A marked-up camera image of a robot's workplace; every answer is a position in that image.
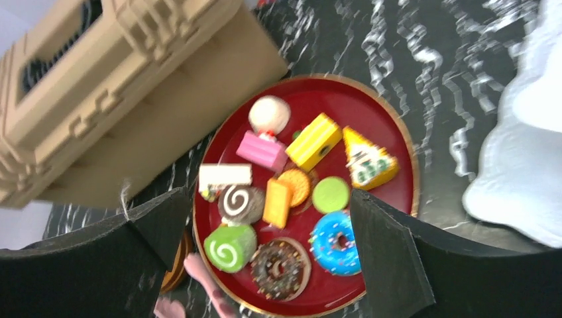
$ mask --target green swiss roll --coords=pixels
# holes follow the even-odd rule
[[[257,248],[256,232],[250,225],[219,227],[204,242],[211,263],[226,273],[235,273],[250,261]]]

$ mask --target pink object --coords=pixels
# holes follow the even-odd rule
[[[191,277],[201,283],[220,318],[236,318],[236,311],[226,302],[223,292],[207,271],[199,254],[189,253],[184,260],[184,267]]]
[[[284,144],[257,137],[253,132],[247,131],[236,150],[240,157],[269,170],[281,172],[287,162]]]
[[[154,314],[158,318],[186,318],[186,309],[177,300],[159,297],[154,306]]]

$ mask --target pink cake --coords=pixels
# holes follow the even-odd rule
[[[247,131],[236,154],[249,162],[281,172],[287,162],[285,148],[281,142],[259,138],[253,132]]]

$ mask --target toy food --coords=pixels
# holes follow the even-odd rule
[[[249,162],[275,172],[281,172],[287,162],[285,145],[281,142],[259,138],[251,131],[244,134],[236,154]]]
[[[326,114],[316,117],[287,147],[286,153],[309,172],[341,140],[341,129]]]
[[[265,193],[257,187],[229,185],[221,192],[219,213],[228,225],[251,224],[262,218]]]
[[[310,178],[300,169],[289,169],[281,174],[277,180],[291,187],[291,207],[296,207],[310,195],[312,186]]]
[[[310,242],[314,260],[333,275],[352,276],[361,272],[349,214],[337,211],[324,215],[316,223]]]
[[[312,190],[312,204],[320,213],[339,211],[348,203],[349,186],[342,178],[324,178]]]
[[[357,131],[345,127],[343,140],[353,187],[368,191],[389,182],[398,173],[397,159]]]
[[[248,114],[248,120],[256,134],[260,131],[272,131],[274,134],[279,134],[289,122],[290,117],[289,104],[283,99],[271,95],[258,99]]]
[[[292,190],[290,186],[276,179],[269,179],[265,194],[263,221],[279,229],[284,229],[289,217],[291,200]]]
[[[258,293],[279,301],[299,296],[308,284],[312,268],[304,247],[288,237],[260,246],[252,257],[251,266]]]
[[[252,184],[251,164],[202,164],[199,167],[199,193],[210,202],[227,185]]]
[[[203,247],[216,268],[235,273],[248,264],[256,251],[256,232],[250,225],[219,227],[205,239]]]

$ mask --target macaron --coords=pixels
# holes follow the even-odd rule
[[[323,214],[339,211],[349,203],[349,186],[339,177],[320,180],[312,190],[312,204]]]

